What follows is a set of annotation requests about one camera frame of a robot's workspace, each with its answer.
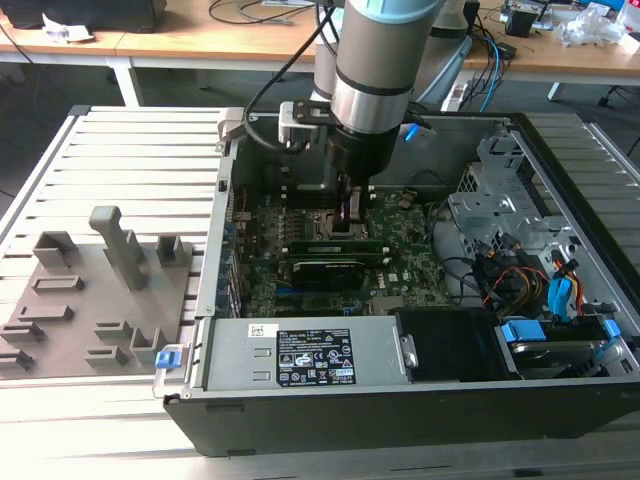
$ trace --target blue plastic tab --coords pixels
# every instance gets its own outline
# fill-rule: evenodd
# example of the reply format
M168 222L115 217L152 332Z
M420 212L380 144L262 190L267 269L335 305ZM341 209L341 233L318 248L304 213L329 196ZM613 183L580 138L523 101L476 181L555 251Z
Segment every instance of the blue plastic tab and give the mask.
M182 354L175 351L162 351L156 355L156 368L169 370L180 368L180 358Z
M510 320L502 327L502 333L507 343L512 342L542 342L547 336L538 320L520 319Z
M511 330L511 327L509 327L509 324L502 325L502 327L500 328L502 329L502 334L504 335L504 339L507 341L507 343L512 343L516 341L516 335Z
M619 337L622 334L622 332L620 331L620 327L618 327L618 324L613 319L608 319L604 321L604 329L607 332L607 335L609 335L609 338L611 340L613 340L616 337Z
M547 294L549 310L560 317L562 323L568 323L571 319L567 314L567 303L571 299L571 281L565 277L552 278Z

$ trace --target floor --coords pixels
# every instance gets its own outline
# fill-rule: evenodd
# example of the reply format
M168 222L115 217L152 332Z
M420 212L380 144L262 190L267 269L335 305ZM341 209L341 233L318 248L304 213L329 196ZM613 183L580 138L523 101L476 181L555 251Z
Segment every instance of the floor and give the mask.
M37 65L22 68L24 83L12 85L6 79L0 80L0 215L47 148L71 104L122 105L118 87L107 81L106 68L47 66L43 70ZM270 75L213 71L209 73L211 87L199 90L193 71L138 69L148 106L246 105ZM49 79L59 86L66 99L52 87ZM285 99L306 97L311 93L311 86L309 74L288 74L284 82L274 85L261 108L275 110ZM582 118L595 120L624 151L637 138L640 95L625 93L627 101L613 95L609 106L603 108L597 101L606 93L607 86L572 85L564 90L559 102L547 101L550 87L543 83L506 81L487 111L576 112ZM470 111L477 111L483 100L482 97L476 99ZM640 148L632 159L640 162Z

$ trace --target black plastic bracket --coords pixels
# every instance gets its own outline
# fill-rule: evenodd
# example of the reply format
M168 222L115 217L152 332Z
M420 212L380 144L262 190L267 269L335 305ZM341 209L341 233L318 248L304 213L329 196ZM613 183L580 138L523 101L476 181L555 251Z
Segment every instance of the black plastic bracket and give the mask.
M303 125L338 125L329 102L300 99L293 102L293 118Z

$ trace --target wooden desk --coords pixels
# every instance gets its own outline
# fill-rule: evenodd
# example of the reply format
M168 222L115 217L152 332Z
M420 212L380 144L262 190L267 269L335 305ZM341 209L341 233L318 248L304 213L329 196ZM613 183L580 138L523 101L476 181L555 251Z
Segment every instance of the wooden desk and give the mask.
M168 0L167 10L157 32L127 33L118 43L118 55L129 57L164 57L249 62L284 63L315 29L313 10L295 15L293 26L227 25L209 17L211 0ZM291 11L291 8L251 7L248 12L266 17ZM241 20L233 5L215 9L215 15ZM300 59L312 64L311 47Z
M118 42L124 37L124 32L97 31L93 35L94 41L62 45L50 41L40 29L20 30L13 28L9 19L0 15L0 23L21 49L27 54L61 54L61 55L115 55ZM18 53L11 41L0 32L0 52Z
M312 10L296 15L293 26L227 25L209 17L209 4L210 0L168 0L156 33L103 31L96 33L95 42L79 45L52 44L38 30L15 30L4 16L0 21L35 63L113 68L127 106L143 103L135 67L276 71L315 26ZM483 0L481 17L498 4L499 0ZM289 9L255 6L249 11L266 16L286 10ZM231 5L216 9L216 15L239 19ZM522 39L505 36L504 25L491 18L486 18L484 24L498 41L518 48L506 74L509 80L640 85L640 55L628 56L616 45L564 48L551 32L533 33ZM313 71L314 53L312 46L291 70ZM2 35L0 61L25 62ZM456 83L468 82L482 71L486 61L484 48L474 45Z

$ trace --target power supply label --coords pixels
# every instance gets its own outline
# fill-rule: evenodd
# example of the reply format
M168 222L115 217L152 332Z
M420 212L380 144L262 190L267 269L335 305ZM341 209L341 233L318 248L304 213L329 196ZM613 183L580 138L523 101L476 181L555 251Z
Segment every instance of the power supply label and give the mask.
M276 381L281 387L353 385L349 329L278 331Z

